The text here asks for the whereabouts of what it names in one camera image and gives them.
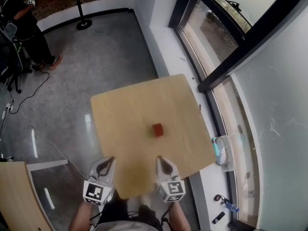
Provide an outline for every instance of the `black pole stand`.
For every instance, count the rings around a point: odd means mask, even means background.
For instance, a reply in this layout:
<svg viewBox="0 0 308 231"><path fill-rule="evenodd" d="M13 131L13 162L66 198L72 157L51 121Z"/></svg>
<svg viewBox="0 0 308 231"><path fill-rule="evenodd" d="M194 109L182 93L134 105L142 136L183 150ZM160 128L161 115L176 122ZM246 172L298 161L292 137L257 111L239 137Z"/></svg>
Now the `black pole stand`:
<svg viewBox="0 0 308 231"><path fill-rule="evenodd" d="M88 27L90 27L92 25L92 21L91 20L85 20L83 13L82 13L82 9L81 9L81 3L80 0L76 0L77 1L77 6L79 9L79 13L80 13L80 18L81 18L81 22L79 22L77 24L77 30L84 30L87 29Z"/></svg>

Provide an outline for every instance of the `concrete floor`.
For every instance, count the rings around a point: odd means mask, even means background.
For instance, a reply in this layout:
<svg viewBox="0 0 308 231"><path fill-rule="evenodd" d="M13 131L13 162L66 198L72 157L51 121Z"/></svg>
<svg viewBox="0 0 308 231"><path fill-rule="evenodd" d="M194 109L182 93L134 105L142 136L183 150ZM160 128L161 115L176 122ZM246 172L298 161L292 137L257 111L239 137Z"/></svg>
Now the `concrete floor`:
<svg viewBox="0 0 308 231"><path fill-rule="evenodd" d="M28 123L24 113L65 157L87 175L91 164L103 156L93 123L91 96L156 78L133 13L102 15L93 17L92 21L93 25L84 31L77 31L76 23L73 23L45 35L51 52L62 53L63 61L56 70L49 71L49 80L35 96L26 100L17 114L8 116L0 141L0 153L4 157L13 155L16 161L26 161L27 164L63 159ZM12 91L16 98L13 111L46 78L47 75L41 72L22 76L22 93ZM4 85L1 87L0 107L4 109L9 94ZM71 164L34 171L32 177L53 226L56 230L67 230L82 201L83 178ZM44 188L49 191L54 209L47 201ZM192 229L196 230L188 187L187 191L181 204ZM167 206L156 193L151 197L153 210L160 218ZM129 210L136 210L136 200L129 203Z"/></svg>

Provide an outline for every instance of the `table top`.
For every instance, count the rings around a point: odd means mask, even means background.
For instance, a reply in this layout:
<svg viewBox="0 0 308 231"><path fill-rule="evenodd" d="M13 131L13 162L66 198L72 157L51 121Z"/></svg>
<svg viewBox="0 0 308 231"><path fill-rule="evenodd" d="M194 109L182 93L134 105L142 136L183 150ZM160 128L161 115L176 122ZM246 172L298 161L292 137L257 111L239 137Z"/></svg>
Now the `table top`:
<svg viewBox="0 0 308 231"><path fill-rule="evenodd" d="M114 185L121 198L154 189L161 155L185 178L215 162L212 142L184 75L146 81L93 96L94 123L104 156L116 158ZM155 137L160 123L164 135Z"/></svg>
<svg viewBox="0 0 308 231"><path fill-rule="evenodd" d="M25 162L0 163L0 211L11 231L51 231L36 199Z"/></svg>

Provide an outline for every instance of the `water bottle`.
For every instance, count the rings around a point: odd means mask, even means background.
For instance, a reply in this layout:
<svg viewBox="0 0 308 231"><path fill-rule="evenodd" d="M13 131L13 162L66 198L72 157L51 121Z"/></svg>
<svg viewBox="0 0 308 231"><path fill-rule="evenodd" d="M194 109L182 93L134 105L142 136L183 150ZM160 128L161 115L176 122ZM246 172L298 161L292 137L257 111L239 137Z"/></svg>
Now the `water bottle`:
<svg viewBox="0 0 308 231"><path fill-rule="evenodd" d="M239 212L239 211L240 211L239 207L237 207L237 206L234 205L234 204L231 204L230 202L227 202L227 203L226 203L226 208L227 208L228 210L234 211L234 212Z"/></svg>

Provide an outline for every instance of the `black pants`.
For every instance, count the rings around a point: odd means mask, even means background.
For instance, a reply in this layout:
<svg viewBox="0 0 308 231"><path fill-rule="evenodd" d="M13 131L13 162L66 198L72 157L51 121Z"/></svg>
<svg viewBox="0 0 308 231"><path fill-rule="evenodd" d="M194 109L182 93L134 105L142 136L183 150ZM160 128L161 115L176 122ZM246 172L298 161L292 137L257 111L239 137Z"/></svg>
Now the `black pants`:
<svg viewBox="0 0 308 231"><path fill-rule="evenodd" d="M155 212L148 206L141 205L138 210L138 216L130 218L127 212L127 200L120 199L117 191L110 202L103 209L101 218L98 223L112 221L136 221L148 224L159 231L162 231L160 221L156 218Z"/></svg>
<svg viewBox="0 0 308 231"><path fill-rule="evenodd" d="M23 41L23 46L31 60L36 64L39 65L43 61L48 65L53 64L54 56L51 55L47 41L38 26L36 26L34 36Z"/></svg>

